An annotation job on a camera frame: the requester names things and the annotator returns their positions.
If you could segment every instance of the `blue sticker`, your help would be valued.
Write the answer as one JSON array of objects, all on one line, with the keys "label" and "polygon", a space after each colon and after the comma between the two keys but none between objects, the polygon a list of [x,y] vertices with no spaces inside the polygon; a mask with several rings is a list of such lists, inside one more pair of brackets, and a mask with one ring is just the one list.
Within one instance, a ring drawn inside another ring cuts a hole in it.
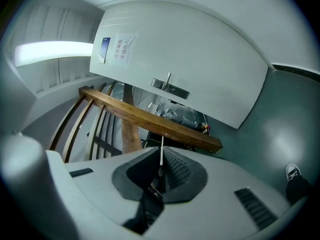
[{"label": "blue sticker", "polygon": [[102,39],[102,44],[101,44],[100,54],[98,59],[100,63],[105,63],[109,42],[110,42],[110,37],[104,37]]}]

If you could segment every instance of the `paper sign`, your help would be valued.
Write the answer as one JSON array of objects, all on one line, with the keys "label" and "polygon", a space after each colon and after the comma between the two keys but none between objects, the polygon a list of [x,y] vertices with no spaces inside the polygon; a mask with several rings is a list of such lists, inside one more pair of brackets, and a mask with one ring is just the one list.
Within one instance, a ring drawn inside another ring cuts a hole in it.
[{"label": "paper sign", "polygon": [[135,40],[136,36],[133,34],[117,34],[111,63],[123,66],[127,65]]},{"label": "paper sign", "polygon": [[100,53],[98,55],[98,62],[99,63],[105,63],[109,42],[110,42],[110,37],[105,37],[102,39]]}]

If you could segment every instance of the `wooden post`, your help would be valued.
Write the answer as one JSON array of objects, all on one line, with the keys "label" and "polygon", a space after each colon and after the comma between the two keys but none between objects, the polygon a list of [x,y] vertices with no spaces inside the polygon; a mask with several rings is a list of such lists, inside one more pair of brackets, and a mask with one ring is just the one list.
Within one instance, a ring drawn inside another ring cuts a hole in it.
[{"label": "wooden post", "polygon": [[[122,100],[123,102],[134,106],[132,85],[124,84]],[[127,154],[133,151],[142,150],[142,148],[138,126],[122,119],[122,153]]]}]

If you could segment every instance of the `fluorescent light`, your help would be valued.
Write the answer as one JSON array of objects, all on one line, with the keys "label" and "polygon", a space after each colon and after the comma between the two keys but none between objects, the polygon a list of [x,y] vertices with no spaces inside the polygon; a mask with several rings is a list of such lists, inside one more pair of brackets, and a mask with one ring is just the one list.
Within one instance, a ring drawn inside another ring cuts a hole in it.
[{"label": "fluorescent light", "polygon": [[91,57],[93,43],[73,41],[33,42],[19,45],[14,51],[15,66],[65,57]]}]

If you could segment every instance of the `plastic bag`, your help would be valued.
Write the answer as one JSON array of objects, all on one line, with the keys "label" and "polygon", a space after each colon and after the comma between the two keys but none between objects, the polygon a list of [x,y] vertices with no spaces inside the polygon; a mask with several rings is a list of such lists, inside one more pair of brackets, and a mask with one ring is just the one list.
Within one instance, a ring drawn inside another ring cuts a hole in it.
[{"label": "plastic bag", "polygon": [[201,125],[204,122],[204,117],[200,112],[187,106],[166,102],[165,100],[160,102],[155,114],[198,131],[201,130]]}]

